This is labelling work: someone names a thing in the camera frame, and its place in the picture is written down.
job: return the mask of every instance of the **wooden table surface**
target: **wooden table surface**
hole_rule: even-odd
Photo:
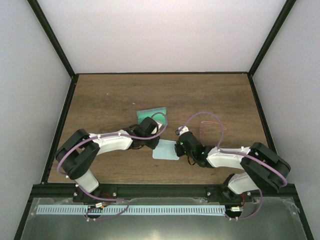
[[[76,130],[111,133],[137,123],[137,111],[167,108],[168,127],[162,139],[176,141],[175,130],[200,111],[215,113],[226,128],[222,147],[239,148],[254,142],[267,144],[246,74],[88,74],[80,75],[62,131],[61,146]],[[188,125],[200,137],[201,121]],[[202,142],[216,145],[221,136],[216,123],[202,126]],[[49,182],[68,182],[57,174],[55,160]],[[91,171],[101,183],[221,184],[234,168],[191,166],[179,160],[153,159],[152,150],[116,150],[95,158]]]

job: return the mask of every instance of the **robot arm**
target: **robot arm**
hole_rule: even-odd
[[[276,194],[283,185],[282,179],[259,163],[243,155],[252,156],[279,172],[284,178],[291,170],[290,165],[281,157],[259,142],[251,147],[238,149],[203,146],[185,126],[176,131],[179,135],[175,145],[177,156],[187,155],[203,168],[229,167],[242,169],[241,174],[231,174],[222,186],[226,196],[261,189],[265,193]]]
[[[114,150],[139,149],[143,146],[155,149],[159,143],[159,136],[145,140],[134,139],[128,137],[128,135],[141,138],[151,137],[159,131],[161,126],[162,123],[146,117],[140,124],[131,125],[117,132],[112,132],[106,137],[101,136],[101,134],[87,133],[84,129],[79,129],[58,149],[55,158],[60,162],[75,145],[83,140],[94,137],[92,141],[81,146],[82,151],[73,151],[61,165],[68,178],[74,180],[88,193],[92,193],[99,186],[99,182],[89,167],[97,155]]]

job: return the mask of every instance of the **purple cable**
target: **purple cable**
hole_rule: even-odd
[[[96,221],[103,221],[103,220],[108,220],[108,219],[113,219],[113,218],[119,217],[121,214],[123,214],[125,211],[127,211],[128,208],[129,208],[129,205],[127,205],[124,210],[122,210],[121,212],[119,212],[119,213],[117,213],[117,214],[115,214],[115,215],[108,216],[108,217],[104,217],[104,218],[100,218],[100,217],[99,217],[99,218],[96,218],[95,220],[96,220]],[[86,212],[86,214],[85,214],[85,218],[86,218],[86,219],[90,219],[89,216],[88,216],[88,214],[89,214],[91,211],[93,211],[93,210],[100,210],[100,209],[99,209],[99,208],[96,208],[96,207],[89,209],[89,210]]]
[[[249,216],[245,216],[245,217],[242,217],[242,218],[238,218],[238,219],[236,219],[236,218],[232,218],[232,217],[229,217],[227,214],[225,214],[225,216],[228,218],[228,219],[234,219],[234,220],[236,220],[236,221],[238,221],[238,220],[246,220],[246,219],[249,219],[249,218],[252,218],[254,215],[256,215],[259,211],[260,211],[260,209],[261,209],[261,207],[262,207],[262,203],[263,203],[263,196],[262,196],[262,191],[259,189],[259,193],[260,193],[260,204],[259,204],[259,207],[257,208],[257,210],[255,210],[255,212],[254,213],[252,213],[252,214],[250,214]]]
[[[158,136],[160,136],[167,128],[168,126],[168,119],[167,119],[167,116],[162,113],[162,112],[156,112],[155,114],[153,114],[151,116],[151,118],[153,118],[155,115],[157,114],[161,114],[164,116],[165,118],[165,125],[163,126],[163,129],[157,133],[156,135],[153,135],[153,136],[149,136],[149,137],[139,137],[139,136],[131,136],[129,134],[121,134],[120,136],[121,137],[127,137],[127,138],[131,138],[131,139],[138,139],[138,140],[151,140],[151,139],[155,139],[157,138]],[[100,135],[100,138],[105,138],[105,137],[111,137],[111,136],[119,136],[118,133],[105,133],[105,134],[101,134]],[[95,139],[98,139],[98,136],[93,136],[93,137],[90,137],[86,140],[83,140],[81,142],[79,142],[77,145],[75,145],[73,148],[70,149],[70,151],[68,151],[64,156],[63,158],[61,159],[61,161],[59,162],[57,168],[56,168],[56,171],[58,172],[58,174],[62,174],[62,175],[67,175],[66,173],[62,172],[60,169],[61,169],[61,166],[62,164],[64,163],[64,161],[67,159],[67,157],[69,157],[69,155],[75,151],[77,148],[81,147],[82,145],[92,141],[92,140],[95,140]]]
[[[250,155],[248,155],[248,154],[245,154],[245,153],[233,152],[233,151],[224,151],[224,150],[222,150],[222,149],[220,148],[220,144],[222,143],[222,140],[224,139],[224,134],[225,134],[224,126],[223,126],[221,120],[220,120],[215,114],[213,114],[212,112],[209,112],[209,111],[200,111],[200,112],[196,113],[195,115],[191,116],[191,117],[189,118],[189,120],[186,121],[186,123],[180,128],[180,130],[178,131],[178,133],[179,133],[185,126],[187,126],[187,124],[191,121],[191,119],[193,119],[195,116],[200,115],[200,114],[209,114],[209,115],[211,115],[211,116],[214,116],[214,117],[218,120],[218,122],[219,122],[219,124],[220,124],[220,127],[221,127],[221,138],[220,138],[218,144],[216,145],[216,148],[217,148],[218,150],[220,150],[221,153],[224,153],[224,154],[232,154],[232,155],[239,155],[239,156],[243,156],[243,157],[246,157],[246,158],[248,158],[248,159],[251,159],[251,160],[255,161],[256,163],[264,166],[266,169],[269,169],[271,172],[273,172],[273,173],[276,174],[279,178],[281,178],[281,180],[283,181],[282,187],[285,187],[285,186],[288,184],[287,179],[286,179],[283,175],[281,175],[280,172],[278,172],[277,170],[275,170],[273,167],[267,165],[267,164],[264,163],[263,161],[255,158],[255,157],[253,157],[253,156],[250,156]]]
[[[220,149],[220,153],[239,155],[239,156],[243,156],[243,157],[246,157],[246,158],[248,158],[248,159],[251,159],[252,161],[255,161],[256,163],[264,166],[266,169],[269,169],[271,172],[273,172],[273,173],[276,174],[279,178],[281,178],[281,180],[283,181],[282,187],[285,187],[285,186],[287,186],[287,184],[288,184],[287,179],[286,179],[283,175],[281,175],[280,172],[278,172],[277,170],[275,170],[273,167],[269,166],[268,164],[264,163],[263,161],[255,158],[254,156],[250,156],[250,155],[245,154],[245,153],[242,153],[242,152],[224,151],[224,150],[222,150],[222,149]]]
[[[209,114],[209,115],[211,115],[211,116],[214,116],[215,119],[218,120],[218,122],[219,122],[219,124],[220,124],[220,127],[221,127],[221,138],[220,138],[220,140],[219,140],[219,142],[218,142],[218,144],[217,144],[216,147],[219,149],[219,148],[220,148],[220,144],[222,143],[222,140],[224,139],[224,136],[225,136],[225,129],[224,129],[224,126],[223,126],[221,120],[220,120],[215,114],[213,114],[212,112],[209,112],[209,111],[200,111],[200,112],[196,113],[195,115],[191,116],[191,117],[189,118],[189,120],[186,121],[186,123],[185,123],[185,124],[180,128],[180,130],[177,131],[177,132],[179,133],[185,126],[188,125],[188,123],[191,121],[191,119],[193,119],[195,116],[198,116],[198,115],[200,115],[200,114]]]

